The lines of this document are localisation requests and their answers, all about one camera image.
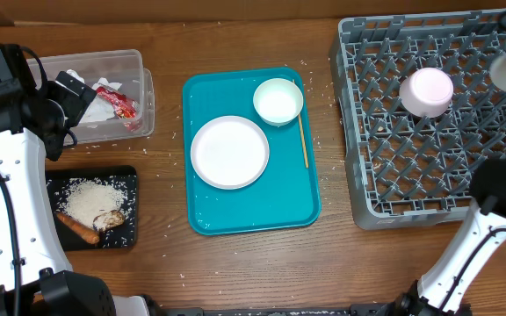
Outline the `white napkin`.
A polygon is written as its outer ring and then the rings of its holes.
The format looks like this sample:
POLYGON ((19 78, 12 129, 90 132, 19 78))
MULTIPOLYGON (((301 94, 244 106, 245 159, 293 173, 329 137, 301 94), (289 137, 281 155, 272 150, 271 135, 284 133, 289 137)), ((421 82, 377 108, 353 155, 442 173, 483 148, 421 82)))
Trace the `white napkin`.
POLYGON ((76 80, 80 81, 81 83, 85 83, 84 79, 83 79, 83 78, 82 78, 79 74, 77 74, 77 72, 76 72, 75 70, 73 70, 73 69, 68 69, 68 70, 66 71, 66 73, 67 73, 68 75, 71 75, 71 76, 72 76, 72 77, 74 77, 76 80))
MULTIPOLYGON (((121 83, 109 83, 108 80, 104 77, 101 77, 97 83, 92 85, 92 88, 96 90, 97 88, 108 88, 112 90, 119 90, 122 86, 121 83)), ((115 110, 112 104, 102 97, 95 97, 95 99, 91 102, 90 106, 84 113, 81 123, 92 123, 92 122, 101 122, 106 121, 107 119, 111 119, 115 116, 115 110)))

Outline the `red snack wrapper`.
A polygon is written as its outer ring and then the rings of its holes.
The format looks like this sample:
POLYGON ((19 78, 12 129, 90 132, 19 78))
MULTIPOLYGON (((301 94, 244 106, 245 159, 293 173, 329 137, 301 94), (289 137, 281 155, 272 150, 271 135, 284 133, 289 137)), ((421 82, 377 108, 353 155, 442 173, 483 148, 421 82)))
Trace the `red snack wrapper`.
POLYGON ((115 116, 109 119, 129 119, 124 126, 130 132, 135 132, 141 128, 139 120, 133 121, 138 115, 140 104, 125 94, 108 88, 97 88, 97 97, 102 97, 110 102, 115 110, 115 116))

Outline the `small white bowl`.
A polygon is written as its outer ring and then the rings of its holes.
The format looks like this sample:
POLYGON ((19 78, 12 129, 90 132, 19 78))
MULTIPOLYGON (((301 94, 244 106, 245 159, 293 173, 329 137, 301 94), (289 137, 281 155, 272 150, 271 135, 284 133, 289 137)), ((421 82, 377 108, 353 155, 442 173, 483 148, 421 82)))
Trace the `small white bowl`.
POLYGON ((436 118, 448 108, 453 96, 451 78, 438 68, 421 68, 401 83, 403 107, 417 117, 436 118))

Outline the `brown food chunk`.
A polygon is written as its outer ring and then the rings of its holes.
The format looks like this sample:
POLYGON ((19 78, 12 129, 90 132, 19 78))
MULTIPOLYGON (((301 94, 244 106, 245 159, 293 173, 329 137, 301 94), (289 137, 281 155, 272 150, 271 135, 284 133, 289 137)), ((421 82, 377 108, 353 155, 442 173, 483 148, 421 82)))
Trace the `brown food chunk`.
POLYGON ((98 232, 108 231, 125 222, 124 214, 119 210, 112 210, 99 214, 93 220, 93 228, 98 232))

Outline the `orange carrot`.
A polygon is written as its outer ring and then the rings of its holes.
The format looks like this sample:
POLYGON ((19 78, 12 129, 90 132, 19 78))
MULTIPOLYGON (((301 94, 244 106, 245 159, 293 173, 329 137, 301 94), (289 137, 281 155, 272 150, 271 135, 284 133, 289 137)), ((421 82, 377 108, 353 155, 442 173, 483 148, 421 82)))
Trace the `orange carrot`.
POLYGON ((86 243, 91 245, 96 245, 99 243, 100 241, 99 234, 92 228, 88 228, 87 226, 81 224, 80 222, 61 212, 57 213, 56 217, 65 226, 67 226, 69 229, 75 232, 86 243))

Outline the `large white plate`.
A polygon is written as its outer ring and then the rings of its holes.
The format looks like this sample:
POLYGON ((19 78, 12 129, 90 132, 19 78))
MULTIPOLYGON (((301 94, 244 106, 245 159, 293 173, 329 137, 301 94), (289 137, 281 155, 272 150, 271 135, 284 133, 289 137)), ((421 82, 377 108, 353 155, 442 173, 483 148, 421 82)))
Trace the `large white plate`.
POLYGON ((201 180, 222 190, 254 183, 265 171, 270 146, 263 130, 251 120, 222 116, 204 124, 195 134, 191 164, 201 180))

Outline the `pale green bowl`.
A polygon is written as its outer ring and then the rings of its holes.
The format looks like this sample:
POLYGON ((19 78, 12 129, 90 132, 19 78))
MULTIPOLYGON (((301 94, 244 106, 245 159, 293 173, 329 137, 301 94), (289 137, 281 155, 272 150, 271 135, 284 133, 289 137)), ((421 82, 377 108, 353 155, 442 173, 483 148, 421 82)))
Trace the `pale green bowl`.
POLYGON ((271 126, 284 126, 298 117, 304 96, 293 81, 272 78, 255 90, 253 105, 259 117, 271 126))

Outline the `wooden chopstick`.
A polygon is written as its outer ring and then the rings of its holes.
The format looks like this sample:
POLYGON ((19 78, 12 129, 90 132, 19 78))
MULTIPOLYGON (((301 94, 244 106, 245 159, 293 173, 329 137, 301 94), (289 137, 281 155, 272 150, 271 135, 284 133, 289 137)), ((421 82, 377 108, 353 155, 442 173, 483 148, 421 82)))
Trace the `wooden chopstick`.
POLYGON ((300 141, 301 141, 301 146, 302 146, 305 168, 309 169, 309 160, 307 157, 307 146, 306 146, 306 140, 305 140, 305 134, 304 134, 304 128, 303 128, 303 121, 302 121, 302 117, 301 117, 301 112, 303 110, 303 104, 304 104, 303 97, 301 97, 301 100, 299 103, 299 110, 298 110, 297 119, 298 119, 299 130, 300 130, 300 141))

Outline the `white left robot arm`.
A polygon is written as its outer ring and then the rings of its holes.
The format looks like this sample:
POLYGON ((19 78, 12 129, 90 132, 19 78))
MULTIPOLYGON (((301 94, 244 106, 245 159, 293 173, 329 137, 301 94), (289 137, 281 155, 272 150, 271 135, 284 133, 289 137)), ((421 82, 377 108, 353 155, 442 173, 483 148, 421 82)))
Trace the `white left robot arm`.
POLYGON ((115 296, 65 255, 45 163, 61 156, 96 92, 67 73, 35 80, 32 56, 0 44, 0 315, 158 315, 149 296, 115 296))

